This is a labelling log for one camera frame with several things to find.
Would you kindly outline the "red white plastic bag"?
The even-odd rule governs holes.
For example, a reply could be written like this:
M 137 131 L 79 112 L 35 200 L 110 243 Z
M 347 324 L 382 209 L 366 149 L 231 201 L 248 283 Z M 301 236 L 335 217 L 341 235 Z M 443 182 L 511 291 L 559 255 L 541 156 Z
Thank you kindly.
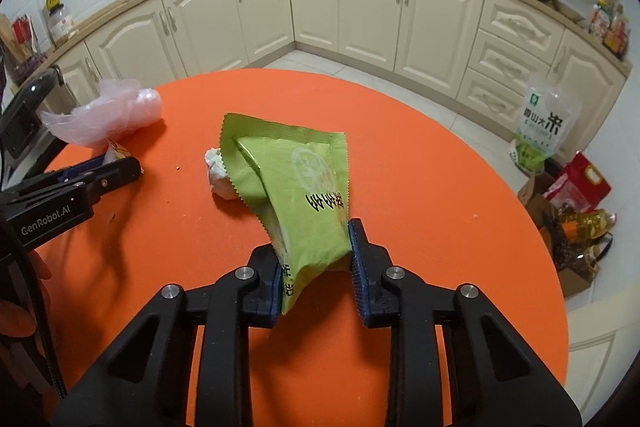
M 43 126 L 63 142 L 100 147 L 108 140 L 149 127 L 162 116 L 157 90 L 143 88 L 135 79 L 101 79 L 99 96 L 69 114 L 41 112 Z

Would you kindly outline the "condiment bottles group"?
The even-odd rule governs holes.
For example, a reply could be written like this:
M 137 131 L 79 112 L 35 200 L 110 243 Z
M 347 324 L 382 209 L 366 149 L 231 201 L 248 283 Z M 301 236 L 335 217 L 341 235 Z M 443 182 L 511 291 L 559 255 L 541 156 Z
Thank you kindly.
M 621 3 L 597 0 L 593 5 L 588 32 L 623 60 L 628 48 L 630 26 Z

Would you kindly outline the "cardboard box with groceries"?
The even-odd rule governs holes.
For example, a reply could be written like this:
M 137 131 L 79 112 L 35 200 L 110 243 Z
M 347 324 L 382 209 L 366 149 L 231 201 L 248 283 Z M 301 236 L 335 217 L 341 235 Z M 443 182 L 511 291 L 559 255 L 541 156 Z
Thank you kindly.
M 544 197 L 551 186 L 548 174 L 531 176 L 518 199 L 547 246 L 565 299 L 592 286 L 600 263 L 613 246 L 617 215 L 604 209 L 578 212 L 568 204 L 560 208 Z

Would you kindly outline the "red handled utensils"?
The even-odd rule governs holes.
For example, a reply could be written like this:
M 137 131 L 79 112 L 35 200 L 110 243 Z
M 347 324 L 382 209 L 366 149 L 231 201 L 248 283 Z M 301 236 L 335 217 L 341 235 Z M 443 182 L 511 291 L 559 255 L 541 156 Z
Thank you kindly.
M 38 39 L 32 27 L 32 19 L 21 15 L 12 22 L 15 40 L 25 56 L 39 53 Z

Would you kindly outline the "white door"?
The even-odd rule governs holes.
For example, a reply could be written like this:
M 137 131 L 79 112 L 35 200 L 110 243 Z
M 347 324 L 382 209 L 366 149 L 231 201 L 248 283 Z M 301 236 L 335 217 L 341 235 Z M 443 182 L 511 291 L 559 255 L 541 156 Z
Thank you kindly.
M 565 389 L 588 423 L 611 398 L 639 351 L 639 284 L 567 315 Z

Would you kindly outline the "green snack packet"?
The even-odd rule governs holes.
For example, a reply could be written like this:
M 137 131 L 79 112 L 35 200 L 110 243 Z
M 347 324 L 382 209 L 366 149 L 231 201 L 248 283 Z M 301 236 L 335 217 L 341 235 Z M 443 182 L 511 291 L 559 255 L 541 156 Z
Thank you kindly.
M 270 237 L 288 313 L 319 275 L 349 267 L 346 135 L 228 113 L 219 144 L 235 192 Z

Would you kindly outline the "lower kitchen cabinets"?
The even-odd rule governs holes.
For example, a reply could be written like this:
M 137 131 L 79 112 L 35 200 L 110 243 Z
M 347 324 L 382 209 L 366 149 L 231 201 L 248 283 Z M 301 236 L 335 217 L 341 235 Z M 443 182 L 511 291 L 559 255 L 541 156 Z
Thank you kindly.
M 631 67 L 535 0 L 122 0 L 51 51 L 78 98 L 101 78 L 156 87 L 292 49 L 380 76 L 510 139 L 530 80 L 582 106 L 558 150 L 585 150 Z

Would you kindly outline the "large glass jar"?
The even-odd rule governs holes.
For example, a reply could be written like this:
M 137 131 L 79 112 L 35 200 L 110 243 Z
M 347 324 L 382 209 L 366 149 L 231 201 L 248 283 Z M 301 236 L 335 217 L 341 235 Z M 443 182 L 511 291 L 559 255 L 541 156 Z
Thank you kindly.
M 57 48 L 70 40 L 77 32 L 72 14 L 66 9 L 64 3 L 59 3 L 48 11 L 47 26 L 52 43 Z

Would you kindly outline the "black rice cooker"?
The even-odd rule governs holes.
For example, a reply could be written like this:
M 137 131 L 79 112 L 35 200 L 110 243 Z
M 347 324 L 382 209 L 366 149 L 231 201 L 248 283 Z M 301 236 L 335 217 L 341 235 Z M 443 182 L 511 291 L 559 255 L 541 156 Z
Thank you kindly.
M 55 138 L 44 126 L 38 110 L 55 88 L 65 82 L 61 69 L 54 65 L 23 83 L 1 116 L 1 145 L 6 153 L 6 165 L 15 170 L 27 155 L 44 139 L 44 150 L 36 154 L 36 172 L 43 172 L 64 150 L 66 143 Z

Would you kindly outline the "crumpled white paper ball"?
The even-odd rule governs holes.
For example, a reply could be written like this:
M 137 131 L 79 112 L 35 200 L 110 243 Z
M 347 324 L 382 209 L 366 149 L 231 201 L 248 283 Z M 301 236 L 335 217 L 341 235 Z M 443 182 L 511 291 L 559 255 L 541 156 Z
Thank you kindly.
M 239 199 L 231 180 L 228 177 L 221 150 L 216 147 L 210 148 L 204 155 L 207 168 L 207 179 L 210 191 L 224 200 Z

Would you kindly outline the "red food bag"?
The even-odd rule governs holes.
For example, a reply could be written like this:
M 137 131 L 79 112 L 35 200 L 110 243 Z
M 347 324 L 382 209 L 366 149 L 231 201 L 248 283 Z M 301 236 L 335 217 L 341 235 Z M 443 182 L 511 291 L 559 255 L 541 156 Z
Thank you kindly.
M 611 191 L 612 186 L 600 170 L 582 152 L 577 152 L 544 192 L 544 198 L 556 209 L 590 212 Z

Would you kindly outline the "yellow brown snack bag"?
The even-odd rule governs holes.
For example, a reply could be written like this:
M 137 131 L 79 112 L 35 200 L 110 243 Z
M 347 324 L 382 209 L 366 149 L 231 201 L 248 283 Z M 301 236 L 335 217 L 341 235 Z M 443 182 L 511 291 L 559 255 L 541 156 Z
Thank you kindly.
M 126 147 L 114 140 L 107 141 L 102 165 L 119 172 L 122 176 L 137 178 L 144 173 L 140 161 Z

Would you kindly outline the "white green rice bag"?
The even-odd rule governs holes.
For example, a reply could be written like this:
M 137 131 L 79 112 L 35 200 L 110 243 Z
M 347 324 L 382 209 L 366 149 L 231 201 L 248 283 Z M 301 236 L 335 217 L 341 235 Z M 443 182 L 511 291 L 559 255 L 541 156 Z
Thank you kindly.
M 576 96 L 531 75 L 508 150 L 515 166 L 527 174 L 543 172 L 544 163 L 559 152 L 581 111 Z

